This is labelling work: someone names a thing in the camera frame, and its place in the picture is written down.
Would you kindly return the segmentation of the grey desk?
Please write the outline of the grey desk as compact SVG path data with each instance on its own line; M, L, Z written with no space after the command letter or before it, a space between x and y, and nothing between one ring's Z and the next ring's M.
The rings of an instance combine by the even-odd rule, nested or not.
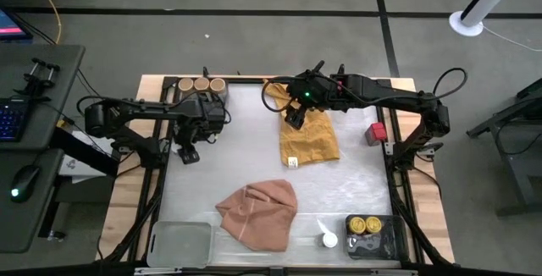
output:
M38 151L53 137L59 111L64 108L75 81L85 48L77 45L0 44L0 120L9 99L21 99L28 84L25 76L50 80L43 91L47 102L33 102L22 136L17 141L0 140L1 151Z

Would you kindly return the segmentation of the mustard yellow cloth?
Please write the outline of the mustard yellow cloth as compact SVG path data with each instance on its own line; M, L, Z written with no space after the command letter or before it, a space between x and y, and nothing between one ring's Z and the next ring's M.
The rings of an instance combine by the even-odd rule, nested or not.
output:
M326 112L306 111L299 130L285 122L280 113L279 151L285 166L297 166L340 159L340 150L330 116Z

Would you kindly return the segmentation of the white table mat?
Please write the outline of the white table mat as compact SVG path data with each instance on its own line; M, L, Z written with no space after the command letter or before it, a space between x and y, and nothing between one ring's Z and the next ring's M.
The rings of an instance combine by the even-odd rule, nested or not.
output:
M177 154L169 158L159 217L167 221L207 222L213 227L213 266L283 266L395 268L397 261L353 260L340 241L333 248L319 244L327 229L344 236L350 214L389 215L390 195L379 146L369 146L364 132L375 122L375 108L332 112L340 158L288 168L280 160L277 113L273 101L261 98L260 85L232 85L228 110L232 116L213 144L199 142L197 163L185 165ZM298 212L285 252L251 251L221 229L217 203L244 185L269 179L291 183Z

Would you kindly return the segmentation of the black desk clamp stand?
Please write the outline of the black desk clamp stand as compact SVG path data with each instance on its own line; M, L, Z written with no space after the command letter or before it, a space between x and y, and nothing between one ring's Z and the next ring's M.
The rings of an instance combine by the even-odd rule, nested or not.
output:
M26 81L25 88L22 90L14 89L14 92L34 102L50 102L51 98L44 96L43 92L55 86L53 75L60 71L60 66L55 63L46 63L39 58L32 58L31 61L34 66L30 73L24 74L24 80ZM36 74L41 68L49 70L48 77L44 80L40 79Z

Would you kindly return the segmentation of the black backlit keyboard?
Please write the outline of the black backlit keyboard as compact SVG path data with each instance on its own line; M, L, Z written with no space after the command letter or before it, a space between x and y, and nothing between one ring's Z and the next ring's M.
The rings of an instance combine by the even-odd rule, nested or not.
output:
M30 103L23 97L0 98L0 142L20 141Z

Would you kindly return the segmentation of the computer monitor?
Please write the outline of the computer monitor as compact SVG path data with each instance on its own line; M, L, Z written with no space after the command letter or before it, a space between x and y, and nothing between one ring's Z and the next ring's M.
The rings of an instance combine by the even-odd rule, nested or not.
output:
M14 16L0 8L0 41L28 41L33 35Z

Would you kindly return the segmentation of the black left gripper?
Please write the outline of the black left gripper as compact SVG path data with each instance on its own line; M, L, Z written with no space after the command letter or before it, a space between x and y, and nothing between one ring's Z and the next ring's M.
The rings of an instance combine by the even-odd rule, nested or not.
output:
M192 92L171 105L171 110L175 114L173 141L179 146L177 155L183 164L197 163L200 156L195 144L209 142L226 124L224 99L214 92Z

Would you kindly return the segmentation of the smoky grey plastic bin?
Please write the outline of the smoky grey plastic bin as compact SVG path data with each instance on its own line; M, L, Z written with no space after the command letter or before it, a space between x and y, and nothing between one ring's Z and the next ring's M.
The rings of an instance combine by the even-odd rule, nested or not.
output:
M229 100L229 86L226 80L207 77L182 78L178 88L181 100L206 103L208 106L227 114L224 110L228 106Z

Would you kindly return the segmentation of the white box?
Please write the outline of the white box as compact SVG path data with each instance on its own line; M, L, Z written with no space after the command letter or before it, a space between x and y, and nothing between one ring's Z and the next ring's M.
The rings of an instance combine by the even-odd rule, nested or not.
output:
M87 145L91 145L100 152L106 153L110 157L113 157L119 161L119 154L113 149L112 140L88 136L81 131L73 131L69 133ZM85 179L107 176L106 174L91 168L87 164L75 159L74 157L71 157L70 155L67 155L66 153L64 153L64 159L61 163L59 174L62 176L71 177L73 183L80 183Z

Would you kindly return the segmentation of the black computer mouse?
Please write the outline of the black computer mouse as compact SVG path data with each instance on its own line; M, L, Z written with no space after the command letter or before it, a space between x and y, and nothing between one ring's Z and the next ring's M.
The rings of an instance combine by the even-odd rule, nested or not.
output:
M32 196L41 169L35 164L25 165L14 176L10 187L12 202L25 202Z

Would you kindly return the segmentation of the clear plastic bin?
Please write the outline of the clear plastic bin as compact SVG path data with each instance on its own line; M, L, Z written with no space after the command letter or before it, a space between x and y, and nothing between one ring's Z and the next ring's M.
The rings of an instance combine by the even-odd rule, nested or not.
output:
M210 261L213 227L204 222L157 221L147 247L151 268L205 268Z

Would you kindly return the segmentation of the white pole with round base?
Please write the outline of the white pole with round base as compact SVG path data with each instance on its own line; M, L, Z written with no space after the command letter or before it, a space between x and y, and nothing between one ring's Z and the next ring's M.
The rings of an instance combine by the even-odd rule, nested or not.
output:
M459 35L474 37L484 31L483 20L501 0L472 0L464 10L452 13L450 27Z

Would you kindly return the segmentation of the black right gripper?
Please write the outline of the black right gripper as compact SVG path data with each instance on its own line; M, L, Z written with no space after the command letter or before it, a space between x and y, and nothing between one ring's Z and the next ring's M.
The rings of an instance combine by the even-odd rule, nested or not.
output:
M296 130L303 126L308 109L331 109L331 95L338 91L339 86L320 72L323 66L324 61L320 60L313 69L292 77L286 87L291 101L297 102L299 106L286 109L285 122Z

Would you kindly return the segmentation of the yellow-lid seasoning jar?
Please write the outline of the yellow-lid seasoning jar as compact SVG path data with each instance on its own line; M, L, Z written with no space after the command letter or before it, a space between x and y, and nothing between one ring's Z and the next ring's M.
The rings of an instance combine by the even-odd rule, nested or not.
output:
M367 228L366 222L363 218L354 216L348 221L348 229L354 235L362 235Z
M376 234L381 231L383 225L381 220L375 216L369 216L365 219L366 230L368 233Z

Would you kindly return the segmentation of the pink woven cloth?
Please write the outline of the pink woven cloth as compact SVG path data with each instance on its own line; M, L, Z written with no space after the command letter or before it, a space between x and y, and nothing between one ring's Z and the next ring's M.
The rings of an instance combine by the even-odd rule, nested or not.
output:
M243 186L215 205L220 227L252 251L284 252L297 214L296 193L284 179Z

